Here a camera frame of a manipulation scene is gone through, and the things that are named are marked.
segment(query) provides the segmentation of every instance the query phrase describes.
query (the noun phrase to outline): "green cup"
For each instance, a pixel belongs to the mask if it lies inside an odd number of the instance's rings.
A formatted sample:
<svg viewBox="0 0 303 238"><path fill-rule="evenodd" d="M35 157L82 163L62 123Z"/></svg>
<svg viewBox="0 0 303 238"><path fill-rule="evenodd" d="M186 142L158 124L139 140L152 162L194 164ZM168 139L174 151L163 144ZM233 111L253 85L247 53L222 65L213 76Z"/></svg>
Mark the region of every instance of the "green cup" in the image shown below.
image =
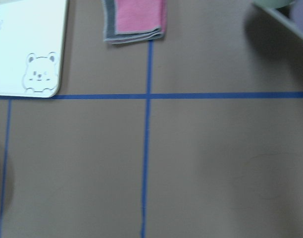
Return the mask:
<svg viewBox="0 0 303 238"><path fill-rule="evenodd" d="M289 5L294 0L254 0L257 6L267 8L280 8Z"/></svg>

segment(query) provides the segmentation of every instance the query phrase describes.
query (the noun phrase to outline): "blue line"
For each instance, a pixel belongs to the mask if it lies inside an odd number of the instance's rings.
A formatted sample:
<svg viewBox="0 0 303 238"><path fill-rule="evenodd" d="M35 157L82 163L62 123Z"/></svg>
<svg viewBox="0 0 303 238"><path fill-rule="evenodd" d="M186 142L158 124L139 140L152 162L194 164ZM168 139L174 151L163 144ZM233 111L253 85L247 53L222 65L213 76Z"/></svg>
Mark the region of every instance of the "blue line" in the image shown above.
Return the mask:
<svg viewBox="0 0 303 238"><path fill-rule="evenodd" d="M3 162L3 175L2 175L2 188L1 188L1 202L0 202L0 238L2 238L2 226L3 226L3 212L4 212L4 198L5 198L5 184L6 184L8 142L9 142L9 129L10 129L10 123L11 123L11 112L12 112L12 100L9 100L8 101L8 109L7 109L7 123L6 123L5 149L4 149L4 162Z"/></svg>
<svg viewBox="0 0 303 238"><path fill-rule="evenodd" d="M152 59L153 41L149 41L148 47L148 67L146 85L146 115L145 115L145 135L144 135L144 160L143 160L143 183L142 183L142 227L141 238L146 236L146 212L147 212L147 191L148 191L148 165L149 165L149 139L150 139L150 118L151 118L151 91L152 91Z"/></svg>
<svg viewBox="0 0 303 238"><path fill-rule="evenodd" d="M148 78L152 78L152 62L148 65ZM303 92L235 92L235 93L151 93L151 80L146 94L70 94L51 98L0 96L0 100L100 100L100 99L280 99L303 98Z"/></svg>

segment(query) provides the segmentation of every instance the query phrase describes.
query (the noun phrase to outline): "bear drawing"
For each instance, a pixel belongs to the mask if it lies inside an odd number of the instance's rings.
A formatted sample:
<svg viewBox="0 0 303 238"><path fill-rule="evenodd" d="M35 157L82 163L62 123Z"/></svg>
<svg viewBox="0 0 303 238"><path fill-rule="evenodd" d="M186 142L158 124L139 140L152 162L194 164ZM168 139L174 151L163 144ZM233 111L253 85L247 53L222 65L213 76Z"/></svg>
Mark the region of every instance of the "bear drawing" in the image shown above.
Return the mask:
<svg viewBox="0 0 303 238"><path fill-rule="evenodd" d="M55 65L58 57L51 52L47 57L36 57L34 53L29 54L26 59L26 72L23 77L25 92L49 93L57 87L58 75Z"/></svg>

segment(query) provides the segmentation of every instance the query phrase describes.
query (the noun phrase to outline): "purple object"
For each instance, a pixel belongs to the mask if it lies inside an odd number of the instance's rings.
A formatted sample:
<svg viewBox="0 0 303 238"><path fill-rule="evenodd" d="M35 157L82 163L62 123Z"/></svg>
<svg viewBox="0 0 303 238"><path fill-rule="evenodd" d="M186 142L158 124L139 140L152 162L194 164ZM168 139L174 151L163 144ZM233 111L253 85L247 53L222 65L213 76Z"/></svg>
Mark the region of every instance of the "purple object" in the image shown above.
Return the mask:
<svg viewBox="0 0 303 238"><path fill-rule="evenodd" d="M297 0L292 10L290 18L295 22L297 27L303 32L303 0Z"/></svg>

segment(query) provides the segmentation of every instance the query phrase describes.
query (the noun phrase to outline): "horizontal blue line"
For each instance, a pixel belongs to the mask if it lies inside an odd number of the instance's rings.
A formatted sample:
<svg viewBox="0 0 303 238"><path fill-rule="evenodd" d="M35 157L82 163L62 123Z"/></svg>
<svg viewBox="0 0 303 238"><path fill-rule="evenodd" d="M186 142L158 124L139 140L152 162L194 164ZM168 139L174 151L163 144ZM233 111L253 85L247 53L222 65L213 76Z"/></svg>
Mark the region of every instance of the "horizontal blue line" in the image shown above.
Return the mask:
<svg viewBox="0 0 303 238"><path fill-rule="evenodd" d="M276 99L303 98L303 92L249 93L152 93L152 94L71 94L51 98L0 96L0 100L97 100L97 99Z"/></svg>

